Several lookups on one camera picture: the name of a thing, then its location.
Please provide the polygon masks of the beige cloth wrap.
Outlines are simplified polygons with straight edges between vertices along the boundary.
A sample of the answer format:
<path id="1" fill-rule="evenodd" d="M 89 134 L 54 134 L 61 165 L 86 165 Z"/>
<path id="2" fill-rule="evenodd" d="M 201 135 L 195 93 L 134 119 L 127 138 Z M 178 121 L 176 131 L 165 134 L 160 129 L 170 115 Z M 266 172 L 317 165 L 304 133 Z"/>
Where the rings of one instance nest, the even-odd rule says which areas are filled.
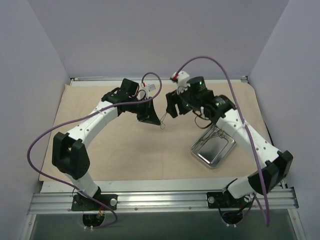
<path id="1" fill-rule="evenodd" d="M 270 142 L 254 89 L 247 83 L 232 82 L 245 120 Z M 91 113 L 104 94 L 116 86 L 65 86 L 54 126 Z M 257 170 L 255 161 L 242 147 L 236 146 L 217 168 L 210 169 L 195 159 L 191 146 L 203 134 L 189 112 L 164 119 L 165 128 L 142 123 L 135 114 L 122 113 L 111 121 L 90 143 L 87 152 L 89 173 L 94 181 L 173 180 L 242 177 Z M 77 124 L 52 131 L 42 172 L 68 181 L 52 165 L 53 137 L 66 133 Z"/>

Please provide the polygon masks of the steel surgical scissors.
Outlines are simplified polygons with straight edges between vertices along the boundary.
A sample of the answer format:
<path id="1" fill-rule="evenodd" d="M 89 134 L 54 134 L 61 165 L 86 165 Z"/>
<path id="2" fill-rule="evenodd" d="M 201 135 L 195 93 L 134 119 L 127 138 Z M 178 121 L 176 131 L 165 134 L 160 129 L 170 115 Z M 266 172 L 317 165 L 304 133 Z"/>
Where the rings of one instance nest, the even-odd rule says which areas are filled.
<path id="1" fill-rule="evenodd" d="M 211 127 L 207 129 L 196 141 L 197 143 L 206 142 L 213 138 L 220 138 L 224 139 L 226 137 L 226 133 L 218 128 L 218 127 Z"/>

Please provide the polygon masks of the metal instrument tray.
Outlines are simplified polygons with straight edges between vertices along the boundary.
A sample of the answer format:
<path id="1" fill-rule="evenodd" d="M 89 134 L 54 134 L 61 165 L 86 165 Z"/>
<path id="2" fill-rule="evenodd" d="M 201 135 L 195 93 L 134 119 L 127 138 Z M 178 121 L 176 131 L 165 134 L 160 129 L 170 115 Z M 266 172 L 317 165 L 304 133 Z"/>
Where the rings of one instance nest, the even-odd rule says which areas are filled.
<path id="1" fill-rule="evenodd" d="M 197 140 L 191 146 L 191 154 L 209 169 L 217 168 L 236 145 L 226 132 L 225 138 L 215 137 L 203 142 Z"/>

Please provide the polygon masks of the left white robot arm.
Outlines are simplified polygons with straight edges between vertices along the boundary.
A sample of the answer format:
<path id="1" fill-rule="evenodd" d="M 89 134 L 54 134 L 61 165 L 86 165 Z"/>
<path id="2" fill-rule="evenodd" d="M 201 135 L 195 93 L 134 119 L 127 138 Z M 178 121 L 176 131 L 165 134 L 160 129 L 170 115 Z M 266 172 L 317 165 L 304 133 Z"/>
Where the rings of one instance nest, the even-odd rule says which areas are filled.
<path id="1" fill-rule="evenodd" d="M 101 203 L 100 189 L 89 173 L 88 146 L 109 122 L 125 112 L 135 114 L 139 122 L 161 125 L 149 96 L 154 90 L 154 84 L 137 83 L 125 78 L 120 87 L 101 98 L 88 118 L 67 133 L 58 132 L 53 137 L 52 164 L 80 190 L 82 202 L 88 209 L 95 210 Z"/>

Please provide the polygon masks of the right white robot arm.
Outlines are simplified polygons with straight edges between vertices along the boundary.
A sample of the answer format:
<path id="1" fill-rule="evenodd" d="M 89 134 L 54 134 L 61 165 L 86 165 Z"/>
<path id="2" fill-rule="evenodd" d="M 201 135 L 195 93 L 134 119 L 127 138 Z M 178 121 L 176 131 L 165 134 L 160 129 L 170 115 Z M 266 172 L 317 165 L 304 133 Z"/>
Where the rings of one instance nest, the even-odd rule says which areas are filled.
<path id="1" fill-rule="evenodd" d="M 214 95 L 212 90 L 198 93 L 174 90 L 165 95 L 166 112 L 172 118 L 186 113 L 200 112 L 201 116 L 232 137 L 257 164 L 256 172 L 237 178 L 222 193 L 223 203 L 234 206 L 240 198 L 252 193 L 267 194 L 289 173 L 293 155 L 280 151 L 265 140 L 246 120 L 241 120 L 236 105 L 225 95 Z"/>

